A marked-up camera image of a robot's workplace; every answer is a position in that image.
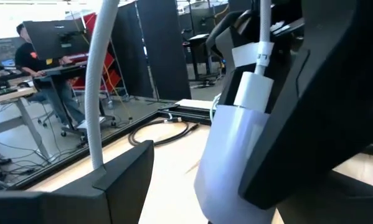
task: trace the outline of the light wood desk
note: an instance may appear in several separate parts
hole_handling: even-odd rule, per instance
[[[142,129],[136,139],[160,140],[182,131],[183,125],[159,124]],[[153,176],[139,223],[207,224],[194,193],[193,183],[210,127],[201,126],[188,136],[155,147]],[[103,149],[105,162],[131,149],[123,137]],[[373,185],[373,156],[359,154],[336,170]],[[56,173],[29,190],[53,191],[92,171],[89,157]],[[276,213],[273,224],[283,223]]]
[[[16,98],[27,96],[27,95],[33,94],[35,92],[36,92],[36,90],[34,88],[20,88],[16,92],[1,95],[0,96],[0,103],[2,103],[4,101],[7,101],[7,100],[13,100],[13,99],[16,99]]]

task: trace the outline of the black t-shirt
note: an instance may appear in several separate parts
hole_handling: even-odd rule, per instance
[[[60,66],[59,60],[39,60],[32,44],[25,43],[16,50],[15,64],[35,72]]]

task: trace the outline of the person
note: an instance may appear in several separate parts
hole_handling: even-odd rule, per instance
[[[20,66],[24,71],[29,72],[33,77],[44,76],[43,70],[58,67],[66,63],[72,63],[72,61],[64,56],[61,59],[50,59],[50,60],[39,60],[38,55],[34,51],[31,44],[31,39],[27,33],[23,23],[16,27],[17,33],[25,40],[25,43],[21,45],[15,54],[15,64]],[[55,87],[57,93],[63,101],[67,111],[71,117],[78,123],[81,124],[85,121],[85,115],[79,110],[77,102],[72,98],[72,89],[67,81],[56,83]],[[41,92],[47,98],[55,114],[59,117],[60,121],[64,126],[68,127],[66,114],[63,111],[60,101],[55,95],[55,91],[52,87],[42,88]]]

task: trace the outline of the standing desk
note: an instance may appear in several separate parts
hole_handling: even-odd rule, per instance
[[[29,128],[32,138],[37,144],[40,153],[42,154],[40,155],[39,153],[37,153],[37,155],[46,160],[50,157],[49,153],[46,150],[44,144],[42,143],[41,135],[36,130],[34,123],[32,122],[30,115],[26,111],[26,108],[24,107],[23,102],[21,100],[23,96],[27,96],[35,92],[36,90],[34,88],[20,88],[16,92],[0,95],[0,103],[13,100],[21,114],[16,118],[1,122],[0,133],[10,130],[12,128],[16,128],[20,125],[26,125]]]
[[[211,102],[182,100],[177,104],[210,108]],[[138,132],[136,139],[157,141],[172,136],[183,128],[181,123],[149,126]],[[194,193],[193,184],[209,130],[209,126],[200,126],[178,141],[155,147],[153,174],[140,224],[207,224]],[[104,161],[108,162],[131,148],[127,136],[122,137],[103,148]],[[358,154],[334,170],[373,185],[373,156]],[[86,157],[28,190],[51,192],[91,171],[91,160]],[[272,223],[283,223],[278,212],[275,213]]]

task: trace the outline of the wall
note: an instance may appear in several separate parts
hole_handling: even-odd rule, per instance
[[[20,37],[0,39],[0,65],[2,61],[14,59],[16,49],[23,43]]]

